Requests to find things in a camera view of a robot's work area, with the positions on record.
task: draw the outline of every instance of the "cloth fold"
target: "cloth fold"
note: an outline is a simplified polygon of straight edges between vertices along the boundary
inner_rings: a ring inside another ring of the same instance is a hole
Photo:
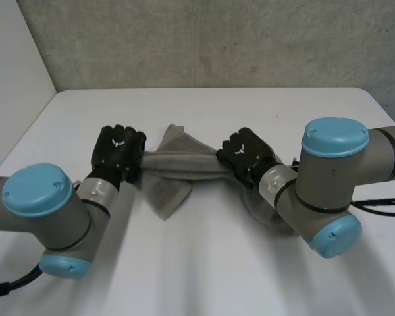
[[[186,199],[195,181],[234,179],[233,174],[219,163],[216,152],[185,133],[182,126],[171,124],[157,150],[145,152],[141,163],[142,178],[136,186],[153,211],[165,220]],[[257,188],[243,187],[242,201],[259,222],[281,234],[295,235],[290,225],[261,197]]]

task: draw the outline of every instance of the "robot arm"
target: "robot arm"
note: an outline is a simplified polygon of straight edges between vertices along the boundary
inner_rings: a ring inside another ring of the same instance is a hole
[[[43,272],[82,278],[92,265],[120,182],[137,179],[146,137],[121,126],[102,129],[92,172],[78,187],[58,166],[37,164],[0,178],[0,230],[30,232],[44,246]]]
[[[246,186],[257,186],[312,249],[331,258],[361,235],[348,211],[354,188],[395,180],[395,126],[368,130],[348,118],[314,120],[305,128],[298,174],[247,128],[231,135],[217,157]]]

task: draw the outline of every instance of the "table surface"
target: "table surface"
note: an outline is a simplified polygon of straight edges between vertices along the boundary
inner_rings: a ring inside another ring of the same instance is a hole
[[[214,148],[247,126],[291,162],[304,126],[325,116],[351,117],[368,128],[394,125],[355,88],[66,91],[0,175],[48,162],[83,179],[107,124],[144,131],[147,150],[156,149],[170,123]],[[395,182],[354,194],[391,196]],[[0,315],[395,315],[395,219],[352,211],[363,237],[348,255],[323,259],[301,238],[280,238],[259,224],[222,180],[196,184],[167,221],[125,184],[90,274],[82,281],[42,275],[0,298]],[[0,232],[0,282],[24,275],[42,251],[29,234]]]

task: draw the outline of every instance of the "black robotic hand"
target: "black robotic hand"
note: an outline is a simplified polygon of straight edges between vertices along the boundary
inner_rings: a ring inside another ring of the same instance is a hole
[[[272,148],[247,127],[223,142],[217,158],[248,188],[258,185],[265,172],[279,164]]]
[[[93,170],[116,173],[129,183],[139,177],[139,162],[145,150],[146,135],[131,127],[116,125],[103,127],[93,149],[91,164]]]

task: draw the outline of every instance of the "concrete wall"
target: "concrete wall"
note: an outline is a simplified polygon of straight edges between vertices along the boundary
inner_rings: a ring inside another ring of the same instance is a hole
[[[354,86],[395,120],[395,0],[18,0],[57,90]]]

